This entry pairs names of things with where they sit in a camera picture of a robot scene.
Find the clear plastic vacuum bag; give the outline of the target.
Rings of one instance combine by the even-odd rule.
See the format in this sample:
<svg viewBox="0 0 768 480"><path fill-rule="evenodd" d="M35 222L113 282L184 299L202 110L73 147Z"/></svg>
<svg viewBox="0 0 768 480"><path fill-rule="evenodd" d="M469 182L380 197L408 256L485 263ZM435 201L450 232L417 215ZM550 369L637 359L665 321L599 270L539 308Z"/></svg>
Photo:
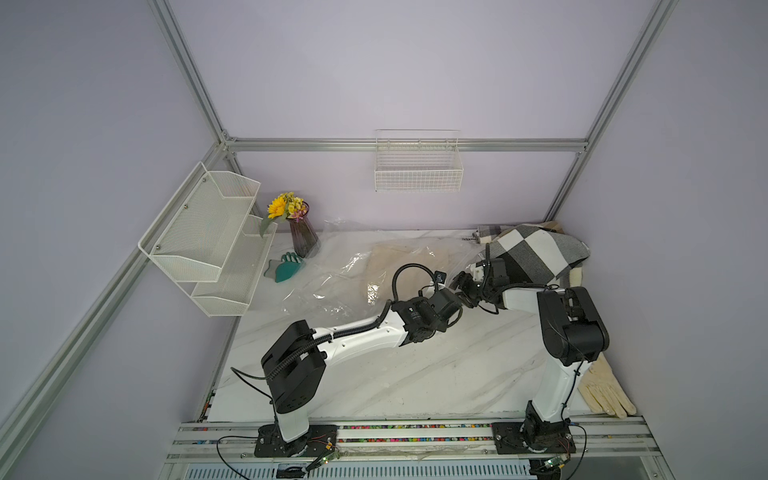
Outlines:
<svg viewBox="0 0 768 480"><path fill-rule="evenodd" d="M321 227L319 245L290 279L265 279L247 318L259 326L305 319L336 326L378 313L392 297L395 271L418 263L452 279L480 259L469 230L378 230L335 219Z"/></svg>

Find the tan plaid scarf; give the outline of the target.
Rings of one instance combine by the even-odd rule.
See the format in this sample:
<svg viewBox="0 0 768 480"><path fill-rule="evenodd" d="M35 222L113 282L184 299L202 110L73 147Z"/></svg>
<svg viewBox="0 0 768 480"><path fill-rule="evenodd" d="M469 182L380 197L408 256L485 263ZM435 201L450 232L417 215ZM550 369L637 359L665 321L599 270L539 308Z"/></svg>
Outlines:
<svg viewBox="0 0 768 480"><path fill-rule="evenodd" d="M559 222L557 222L557 221L542 222L542 223L539 224L539 227L544 229L544 230L547 230L547 231L550 231L550 232L554 232L554 233L558 233L558 234L564 234L565 233L562 225Z"/></svg>

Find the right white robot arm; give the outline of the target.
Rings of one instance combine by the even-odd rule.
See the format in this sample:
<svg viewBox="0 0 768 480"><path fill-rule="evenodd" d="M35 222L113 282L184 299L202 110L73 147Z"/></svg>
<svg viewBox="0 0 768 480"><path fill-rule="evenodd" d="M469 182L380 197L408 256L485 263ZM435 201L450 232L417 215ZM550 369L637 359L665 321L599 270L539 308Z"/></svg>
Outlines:
<svg viewBox="0 0 768 480"><path fill-rule="evenodd" d="M610 337L583 286L510 281L497 273L501 263L485 260L454 277L450 288L469 308L483 303L538 315L542 342L549 354L545 373L526 406L520 434L532 447L543 437L569 432L569 405L582 375L607 350Z"/></svg>

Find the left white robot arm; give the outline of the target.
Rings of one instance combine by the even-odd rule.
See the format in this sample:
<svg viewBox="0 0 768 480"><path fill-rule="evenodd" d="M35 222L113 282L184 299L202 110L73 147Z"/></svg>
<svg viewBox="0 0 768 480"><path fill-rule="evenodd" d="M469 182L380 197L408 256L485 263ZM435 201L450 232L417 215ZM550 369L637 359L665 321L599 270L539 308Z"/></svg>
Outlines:
<svg viewBox="0 0 768 480"><path fill-rule="evenodd" d="M306 406L328 368L429 340L447 332L462 312L458 296L443 288L430 297L389 300L380 314L341 326L312 328L305 320L289 325L261 359L281 439L291 443L308 435Z"/></svg>

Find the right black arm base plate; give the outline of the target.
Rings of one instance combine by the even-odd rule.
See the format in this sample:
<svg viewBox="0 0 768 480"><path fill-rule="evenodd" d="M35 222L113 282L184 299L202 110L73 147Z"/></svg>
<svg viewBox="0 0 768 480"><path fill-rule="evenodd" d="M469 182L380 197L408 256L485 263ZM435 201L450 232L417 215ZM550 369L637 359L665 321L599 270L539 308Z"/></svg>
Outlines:
<svg viewBox="0 0 768 480"><path fill-rule="evenodd" d="M576 447L565 422L495 422L492 437L498 454L573 454Z"/></svg>

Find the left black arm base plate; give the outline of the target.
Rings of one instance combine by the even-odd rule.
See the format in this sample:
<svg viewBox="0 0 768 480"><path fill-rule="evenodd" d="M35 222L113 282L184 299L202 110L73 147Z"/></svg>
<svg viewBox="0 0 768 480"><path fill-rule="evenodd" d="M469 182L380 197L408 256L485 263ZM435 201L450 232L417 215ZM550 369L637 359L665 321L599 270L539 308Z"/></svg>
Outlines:
<svg viewBox="0 0 768 480"><path fill-rule="evenodd" d="M336 445L338 427L335 425L311 425L306 434L287 442L276 424L258 429L254 448L256 458L321 457Z"/></svg>

